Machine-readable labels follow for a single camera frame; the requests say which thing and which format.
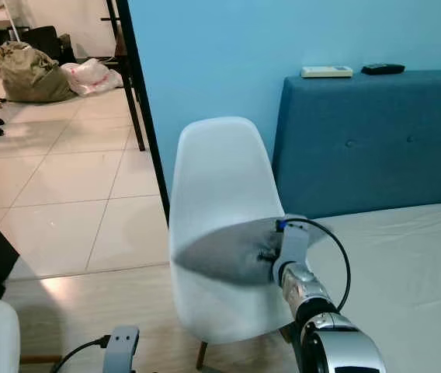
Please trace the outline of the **white mattress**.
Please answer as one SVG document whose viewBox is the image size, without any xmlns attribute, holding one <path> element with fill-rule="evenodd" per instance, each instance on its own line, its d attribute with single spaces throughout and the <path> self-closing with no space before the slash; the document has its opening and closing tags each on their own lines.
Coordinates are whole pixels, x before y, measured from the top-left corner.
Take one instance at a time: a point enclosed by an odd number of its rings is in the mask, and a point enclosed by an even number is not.
<svg viewBox="0 0 441 373">
<path fill-rule="evenodd" d="M 321 219 L 307 263 L 387 373 L 441 373 L 441 204 Z"/>
</svg>

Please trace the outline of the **blue upholstered headboard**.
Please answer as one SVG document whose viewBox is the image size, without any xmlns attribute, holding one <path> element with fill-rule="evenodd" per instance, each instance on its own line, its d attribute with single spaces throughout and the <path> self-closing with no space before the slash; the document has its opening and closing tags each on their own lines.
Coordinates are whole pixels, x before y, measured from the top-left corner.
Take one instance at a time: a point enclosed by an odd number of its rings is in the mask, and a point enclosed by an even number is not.
<svg viewBox="0 0 441 373">
<path fill-rule="evenodd" d="M 273 173 L 311 219 L 441 203 L 441 70 L 284 79 Z"/>
</svg>

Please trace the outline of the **white remote control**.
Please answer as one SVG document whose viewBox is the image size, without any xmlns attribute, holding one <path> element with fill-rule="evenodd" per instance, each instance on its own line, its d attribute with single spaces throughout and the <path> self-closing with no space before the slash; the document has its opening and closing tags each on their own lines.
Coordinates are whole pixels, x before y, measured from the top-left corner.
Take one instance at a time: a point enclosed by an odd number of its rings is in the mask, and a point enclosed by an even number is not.
<svg viewBox="0 0 441 373">
<path fill-rule="evenodd" d="M 301 78 L 352 78 L 354 71 L 347 65 L 305 65 Z"/>
</svg>

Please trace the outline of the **black remote control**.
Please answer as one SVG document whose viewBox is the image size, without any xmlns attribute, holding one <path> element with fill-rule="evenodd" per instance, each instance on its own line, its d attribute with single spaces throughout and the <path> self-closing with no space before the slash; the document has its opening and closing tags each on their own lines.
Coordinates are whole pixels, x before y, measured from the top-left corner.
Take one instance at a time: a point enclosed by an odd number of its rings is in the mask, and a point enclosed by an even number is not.
<svg viewBox="0 0 441 373">
<path fill-rule="evenodd" d="M 406 70 L 403 64 L 367 64 L 360 71 L 365 75 L 397 75 Z"/>
</svg>

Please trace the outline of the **dark wooden table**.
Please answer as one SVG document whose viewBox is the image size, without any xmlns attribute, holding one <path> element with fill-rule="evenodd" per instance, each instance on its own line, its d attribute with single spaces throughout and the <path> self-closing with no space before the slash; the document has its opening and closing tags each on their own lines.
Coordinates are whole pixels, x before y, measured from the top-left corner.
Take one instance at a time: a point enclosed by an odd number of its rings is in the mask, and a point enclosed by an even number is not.
<svg viewBox="0 0 441 373">
<path fill-rule="evenodd" d="M 128 47 L 123 27 L 123 12 L 118 9 L 118 0 L 103 0 L 106 3 L 108 15 L 101 18 L 101 21 L 110 24 L 112 35 L 116 43 L 113 59 L 118 65 L 117 71 L 121 74 L 124 81 L 124 92 L 129 115 L 133 122 L 137 148 L 139 152 L 146 152 L 147 145 L 144 140 L 144 131 L 142 129 L 142 114 L 139 109 L 139 100 L 134 91 L 133 70 L 128 56 Z"/>
</svg>

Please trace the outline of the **white plastic bag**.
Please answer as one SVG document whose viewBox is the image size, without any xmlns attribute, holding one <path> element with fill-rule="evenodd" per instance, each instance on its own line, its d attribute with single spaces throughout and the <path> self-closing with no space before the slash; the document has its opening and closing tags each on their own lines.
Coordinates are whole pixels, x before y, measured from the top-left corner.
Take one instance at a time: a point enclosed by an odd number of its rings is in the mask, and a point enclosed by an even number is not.
<svg viewBox="0 0 441 373">
<path fill-rule="evenodd" d="M 96 59 L 88 59 L 82 64 L 65 63 L 60 69 L 67 77 L 69 89 L 79 96 L 97 95 L 124 86 L 119 72 Z"/>
</svg>

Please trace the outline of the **olive green sack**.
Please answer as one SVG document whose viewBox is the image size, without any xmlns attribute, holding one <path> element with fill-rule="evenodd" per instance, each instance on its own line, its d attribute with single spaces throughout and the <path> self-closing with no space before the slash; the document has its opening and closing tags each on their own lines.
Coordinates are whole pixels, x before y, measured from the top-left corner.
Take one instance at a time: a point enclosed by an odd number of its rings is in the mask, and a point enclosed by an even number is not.
<svg viewBox="0 0 441 373">
<path fill-rule="evenodd" d="M 76 97 L 60 65 L 21 40 L 0 46 L 0 76 L 10 102 L 57 103 Z"/>
</svg>

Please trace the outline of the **black door frame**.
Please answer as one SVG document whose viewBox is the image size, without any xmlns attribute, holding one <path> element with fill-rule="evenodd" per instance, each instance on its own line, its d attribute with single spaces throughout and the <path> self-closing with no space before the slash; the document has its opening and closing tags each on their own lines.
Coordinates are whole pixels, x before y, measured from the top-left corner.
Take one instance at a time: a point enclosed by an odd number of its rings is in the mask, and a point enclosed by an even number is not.
<svg viewBox="0 0 441 373">
<path fill-rule="evenodd" d="M 145 81 L 145 74 L 141 61 L 139 45 L 137 43 L 137 34 L 135 32 L 135 22 L 131 12 L 130 0 L 115 0 L 115 9 L 120 28 L 123 32 L 123 40 L 128 57 L 128 67 L 130 68 L 131 82 L 134 84 L 134 91 L 137 94 L 135 102 L 139 104 L 141 114 L 141 130 L 146 144 L 146 149 L 151 156 L 156 180 L 158 184 L 159 196 L 161 199 L 161 209 L 165 215 L 166 227 L 170 227 L 170 200 L 168 199 L 168 188 L 166 175 L 163 166 L 161 166 L 161 153 L 159 150 L 158 139 L 155 133 L 155 124 L 153 121 L 150 102 L 148 98 L 148 89 Z"/>
</svg>

